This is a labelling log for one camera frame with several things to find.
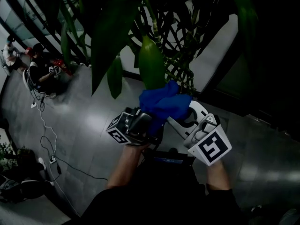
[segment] red object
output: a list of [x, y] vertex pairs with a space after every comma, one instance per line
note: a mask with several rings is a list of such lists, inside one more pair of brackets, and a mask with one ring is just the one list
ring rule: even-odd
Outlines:
[[33, 52], [33, 49], [31, 47], [28, 47], [26, 50], [25, 50], [25, 54], [30, 56], [30, 57], [33, 57], [34, 56], [34, 52]]
[[53, 65], [56, 65], [58, 67], [61, 68], [61, 70], [63, 70], [66, 74], [72, 76], [73, 74], [70, 72], [69, 69], [67, 69], [66, 65], [64, 64], [64, 61], [62, 59], [58, 59], [58, 60], [55, 60], [53, 62]]

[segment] white shirt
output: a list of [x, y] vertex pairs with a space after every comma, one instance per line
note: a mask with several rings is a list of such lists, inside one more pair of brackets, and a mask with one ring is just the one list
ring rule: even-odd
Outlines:
[[8, 58], [13, 55], [14, 51], [18, 52], [18, 49], [16, 49], [14, 45], [11, 44], [9, 47], [7, 44], [5, 44], [3, 48], [3, 57], [8, 66], [12, 66], [15, 63], [16, 58], [12, 59], [11, 61], [8, 60]]

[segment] chair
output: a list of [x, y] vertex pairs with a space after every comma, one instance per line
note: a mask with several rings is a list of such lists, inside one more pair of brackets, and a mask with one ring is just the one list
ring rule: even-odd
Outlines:
[[34, 86], [32, 86], [31, 81], [28, 79], [28, 69], [25, 69], [23, 72], [23, 83], [28, 91], [32, 91]]
[[1, 67], [3, 68], [3, 70], [6, 72], [6, 74], [8, 76], [10, 76], [10, 73], [11, 73], [11, 69], [9, 69], [9, 66], [6, 64], [6, 61], [3, 57], [3, 50], [1, 50], [2, 53], [0, 55], [0, 63], [1, 63]]

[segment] gray floor tile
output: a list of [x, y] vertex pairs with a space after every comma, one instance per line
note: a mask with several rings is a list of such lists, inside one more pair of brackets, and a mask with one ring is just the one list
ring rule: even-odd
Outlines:
[[[105, 128], [125, 107], [137, 107], [138, 96], [144, 89], [140, 81], [123, 79], [122, 93], [115, 100], [111, 97], [106, 76], [99, 88], [91, 95], [91, 71], [80, 67], [70, 78], [62, 77], [65, 92], [54, 100], [45, 99], [42, 115], [46, 124], [57, 133], [56, 155], [75, 168], [95, 177], [108, 178], [115, 168], [123, 146], [118, 145], [105, 132]], [[17, 73], [7, 82], [1, 102], [4, 118], [17, 147], [32, 149], [37, 157], [49, 159], [40, 146], [40, 138], [46, 135], [54, 145], [55, 135], [45, 129], [36, 108], [31, 109], [32, 97]], [[232, 151], [223, 158], [228, 170], [233, 192], [242, 208], [258, 204], [284, 204], [295, 206], [300, 200], [300, 145], [284, 133], [248, 117], [240, 117], [216, 107], [203, 104], [220, 117], [222, 127], [232, 144]], [[43, 145], [51, 152], [46, 139]], [[158, 150], [168, 151], [175, 147], [187, 153], [183, 139], [169, 125], [165, 125], [164, 138]], [[58, 184], [66, 193], [75, 209], [82, 214], [94, 196], [106, 185], [105, 180], [93, 179], [58, 161], [62, 175]], [[206, 183], [206, 167], [195, 160], [193, 168], [200, 183]], [[51, 165], [56, 177], [56, 164]], [[58, 193], [65, 201], [63, 194]]]

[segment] black shirt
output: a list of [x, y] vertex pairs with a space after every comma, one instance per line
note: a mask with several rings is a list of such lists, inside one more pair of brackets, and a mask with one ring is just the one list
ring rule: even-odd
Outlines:
[[37, 64], [37, 67], [30, 67], [30, 77], [34, 83], [38, 84], [38, 80], [49, 73], [49, 61], [43, 57], [34, 58], [32, 61]]
[[81, 218], [66, 225], [114, 224], [243, 225], [247, 224], [232, 190], [209, 191], [205, 186], [123, 186], [99, 193]]

